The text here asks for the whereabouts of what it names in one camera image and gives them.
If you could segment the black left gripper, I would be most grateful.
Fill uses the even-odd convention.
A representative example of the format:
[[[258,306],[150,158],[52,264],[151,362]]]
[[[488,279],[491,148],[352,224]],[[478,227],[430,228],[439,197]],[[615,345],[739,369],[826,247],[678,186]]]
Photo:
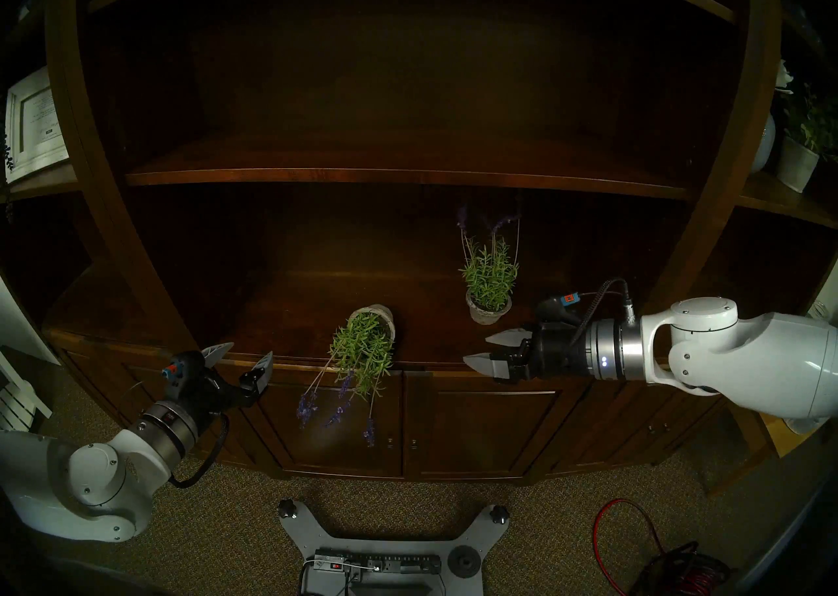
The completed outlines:
[[[201,351],[205,365],[216,365],[234,342],[208,346]],[[212,419],[234,408],[253,406],[271,380],[273,355],[268,352],[253,368],[244,372],[239,384],[226,382],[216,370],[189,371],[189,414],[193,419]]]

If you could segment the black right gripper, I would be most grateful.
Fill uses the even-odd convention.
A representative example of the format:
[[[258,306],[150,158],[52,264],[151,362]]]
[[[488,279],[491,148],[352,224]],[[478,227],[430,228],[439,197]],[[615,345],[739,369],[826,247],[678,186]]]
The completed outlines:
[[[518,348],[522,344],[522,366],[515,364],[515,355],[479,353],[464,356],[464,364],[496,382],[515,384],[522,380],[548,380],[563,376],[589,376],[585,339],[577,334],[577,326],[563,322],[503,330],[486,337],[495,346]]]

